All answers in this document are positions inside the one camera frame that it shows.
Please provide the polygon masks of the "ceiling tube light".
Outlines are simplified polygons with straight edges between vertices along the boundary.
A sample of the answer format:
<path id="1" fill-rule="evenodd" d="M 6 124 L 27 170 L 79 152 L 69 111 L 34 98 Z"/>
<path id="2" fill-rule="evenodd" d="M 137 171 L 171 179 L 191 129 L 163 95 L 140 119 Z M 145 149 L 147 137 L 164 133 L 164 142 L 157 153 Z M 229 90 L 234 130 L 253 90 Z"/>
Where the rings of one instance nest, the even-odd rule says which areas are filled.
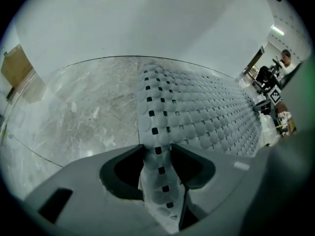
<path id="1" fill-rule="evenodd" d="M 279 29 L 278 27 L 276 27 L 275 25 L 272 25 L 271 26 L 271 30 L 273 32 L 276 32 L 277 34 L 279 34 L 280 36 L 284 36 L 285 35 L 285 32 L 282 31 L 281 29 Z"/>

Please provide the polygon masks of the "grey bath mat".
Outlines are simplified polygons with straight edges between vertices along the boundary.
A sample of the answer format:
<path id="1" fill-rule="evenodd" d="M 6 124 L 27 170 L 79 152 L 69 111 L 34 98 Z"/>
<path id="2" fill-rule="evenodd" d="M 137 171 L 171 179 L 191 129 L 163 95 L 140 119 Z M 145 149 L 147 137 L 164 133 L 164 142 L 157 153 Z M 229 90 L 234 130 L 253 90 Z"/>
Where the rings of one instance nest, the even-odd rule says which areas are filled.
<path id="1" fill-rule="evenodd" d="M 173 168 L 172 144 L 253 157 L 261 121 L 236 83 L 204 71 L 147 61 L 138 69 L 140 174 L 146 205 L 157 219 L 178 222 L 184 189 Z"/>

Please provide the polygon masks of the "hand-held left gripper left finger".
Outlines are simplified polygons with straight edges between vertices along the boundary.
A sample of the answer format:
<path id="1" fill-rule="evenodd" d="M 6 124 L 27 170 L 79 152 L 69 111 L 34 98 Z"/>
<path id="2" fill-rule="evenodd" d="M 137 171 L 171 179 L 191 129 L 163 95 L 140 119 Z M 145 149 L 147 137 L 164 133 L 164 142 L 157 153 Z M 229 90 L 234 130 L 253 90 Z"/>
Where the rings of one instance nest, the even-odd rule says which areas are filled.
<path id="1" fill-rule="evenodd" d="M 23 208 L 47 234 L 164 234 L 138 189 L 144 153 L 135 145 L 76 160 L 34 189 Z"/>

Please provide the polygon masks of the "brown cardboard box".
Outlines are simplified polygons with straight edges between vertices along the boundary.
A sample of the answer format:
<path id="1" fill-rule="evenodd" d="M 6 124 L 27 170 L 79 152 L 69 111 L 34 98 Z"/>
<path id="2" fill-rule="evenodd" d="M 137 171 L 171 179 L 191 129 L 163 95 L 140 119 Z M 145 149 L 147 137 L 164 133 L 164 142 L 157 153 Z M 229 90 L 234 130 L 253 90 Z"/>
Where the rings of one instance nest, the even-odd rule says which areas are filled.
<path id="1" fill-rule="evenodd" d="M 31 70 L 32 65 L 20 44 L 4 56 L 1 73 L 13 88 L 17 88 Z"/>

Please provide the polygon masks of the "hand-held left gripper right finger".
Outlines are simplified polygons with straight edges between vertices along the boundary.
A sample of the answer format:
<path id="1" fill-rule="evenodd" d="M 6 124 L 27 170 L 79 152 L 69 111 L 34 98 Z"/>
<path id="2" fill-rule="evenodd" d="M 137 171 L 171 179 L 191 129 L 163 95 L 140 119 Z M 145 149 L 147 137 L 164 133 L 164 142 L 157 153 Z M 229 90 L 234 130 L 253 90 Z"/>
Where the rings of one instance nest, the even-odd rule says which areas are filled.
<path id="1" fill-rule="evenodd" d="M 172 145 L 172 165 L 185 187 L 181 231 L 238 231 L 261 182 L 261 157 Z"/>

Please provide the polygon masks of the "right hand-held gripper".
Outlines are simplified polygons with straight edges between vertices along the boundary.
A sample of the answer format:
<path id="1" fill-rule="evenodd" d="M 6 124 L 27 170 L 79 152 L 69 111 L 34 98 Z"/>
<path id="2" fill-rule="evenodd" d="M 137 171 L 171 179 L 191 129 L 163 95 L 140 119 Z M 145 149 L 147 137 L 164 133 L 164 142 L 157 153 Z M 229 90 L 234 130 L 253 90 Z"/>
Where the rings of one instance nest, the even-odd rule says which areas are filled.
<path id="1" fill-rule="evenodd" d="M 265 115 L 269 115 L 273 120 L 278 118 L 277 104 L 281 102 L 280 88 L 275 85 L 267 93 L 265 93 L 266 100 L 257 103 L 253 107 L 253 111 L 263 111 Z"/>

